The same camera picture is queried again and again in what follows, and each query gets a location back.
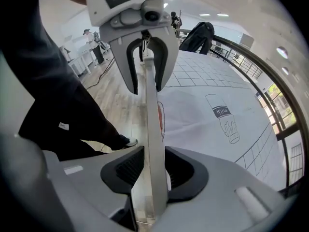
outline sneaker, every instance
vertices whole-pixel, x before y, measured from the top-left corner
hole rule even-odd
[[[126,144],[126,147],[132,147],[134,145],[137,145],[139,142],[136,138],[129,137],[130,142]]]

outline wooden floor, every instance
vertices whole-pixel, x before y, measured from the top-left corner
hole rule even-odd
[[[97,83],[112,59],[111,52],[104,55],[109,58],[102,65],[91,70],[82,80],[85,88]],[[120,134],[137,138],[138,145],[147,145],[147,110],[145,97],[145,71],[140,66],[138,49],[134,52],[136,71],[139,82],[139,94],[134,95],[127,89],[122,76],[114,63],[111,69],[102,77],[99,84],[88,89],[97,102],[105,117],[116,127]],[[111,152],[111,149],[98,142],[86,141],[95,150]],[[145,167],[132,190],[132,200],[135,215],[141,231],[148,231],[154,223],[154,210],[150,183],[149,155],[145,149]]]

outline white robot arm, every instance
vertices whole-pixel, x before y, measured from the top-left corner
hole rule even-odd
[[[87,0],[90,21],[101,39],[111,45],[118,68],[130,92],[138,93],[133,51],[142,40],[154,53],[155,83],[161,91],[172,74],[178,43],[164,0]]]

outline black pants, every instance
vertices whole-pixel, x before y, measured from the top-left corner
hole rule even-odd
[[[82,84],[77,87],[69,105],[59,113],[54,114],[44,104],[35,101],[19,135],[34,141],[42,150],[55,152],[59,160],[104,154],[81,140],[97,141],[112,150],[122,149],[129,143],[129,139],[120,135],[105,118]]]
[[[140,54],[140,60],[141,62],[143,62],[143,51],[145,50],[145,48],[143,49],[144,46],[144,41],[141,42],[140,46],[139,46],[139,54]]]
[[[100,46],[98,45],[97,47],[93,48],[92,51],[96,55],[98,63],[99,64],[103,63],[104,57],[103,54],[101,53]]]

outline white label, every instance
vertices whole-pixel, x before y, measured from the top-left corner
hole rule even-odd
[[[69,130],[69,124],[64,124],[64,123],[59,123],[59,127],[61,128],[61,129],[64,129],[64,130],[66,130],[66,131],[68,131]]]
[[[81,170],[83,170],[83,167],[79,165],[79,166],[73,166],[73,167],[66,168],[64,169],[64,172],[66,173],[66,175],[69,175],[69,174],[79,172]]]

